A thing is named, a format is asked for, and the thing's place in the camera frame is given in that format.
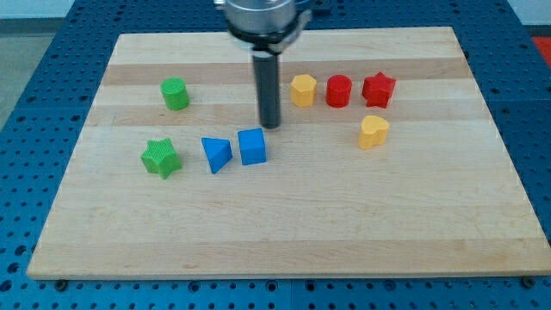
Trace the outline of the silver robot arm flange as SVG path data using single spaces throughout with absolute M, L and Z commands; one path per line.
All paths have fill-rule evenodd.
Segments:
M 227 32 L 254 57 L 278 56 L 293 45 L 312 19 L 309 0 L 214 0 Z

